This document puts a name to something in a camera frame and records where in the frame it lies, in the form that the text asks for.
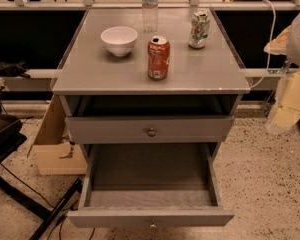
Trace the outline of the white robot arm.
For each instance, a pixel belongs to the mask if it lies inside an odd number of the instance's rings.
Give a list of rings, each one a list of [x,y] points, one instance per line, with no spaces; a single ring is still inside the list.
[[[285,55],[299,70],[282,77],[276,89],[276,102],[268,116],[267,130],[281,134],[300,120],[300,13],[264,51],[272,55]]]

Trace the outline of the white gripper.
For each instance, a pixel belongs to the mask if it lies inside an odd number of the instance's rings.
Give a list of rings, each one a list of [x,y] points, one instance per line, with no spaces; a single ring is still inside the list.
[[[272,55],[286,55],[290,29],[290,26],[286,27],[264,47],[264,51]],[[281,134],[291,130],[300,120],[300,70],[279,80],[275,99],[266,129],[272,134]]]

